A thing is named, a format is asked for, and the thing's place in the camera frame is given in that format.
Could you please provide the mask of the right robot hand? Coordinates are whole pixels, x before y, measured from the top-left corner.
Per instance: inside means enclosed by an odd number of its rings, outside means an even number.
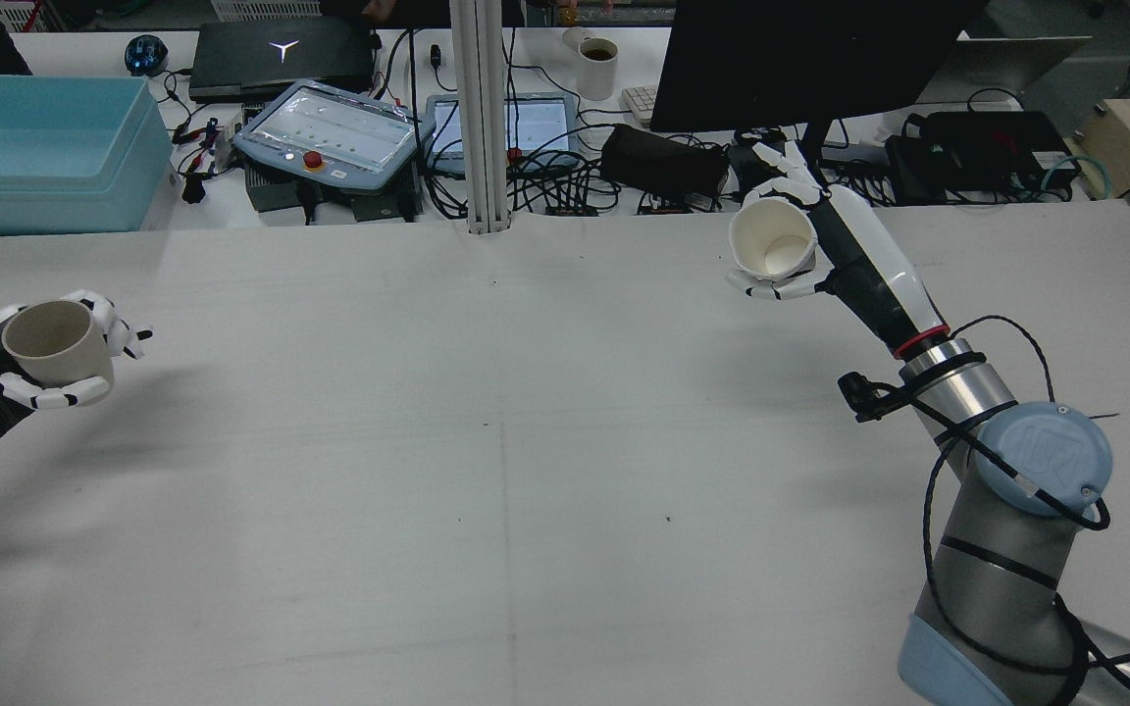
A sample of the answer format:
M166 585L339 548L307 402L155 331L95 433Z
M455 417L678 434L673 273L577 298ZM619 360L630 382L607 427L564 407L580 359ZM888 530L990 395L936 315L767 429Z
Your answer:
M727 281L749 298L843 300L897 359L941 345L950 326L873 207L842 184L822 184L796 143L753 143L775 169L728 224L736 267Z

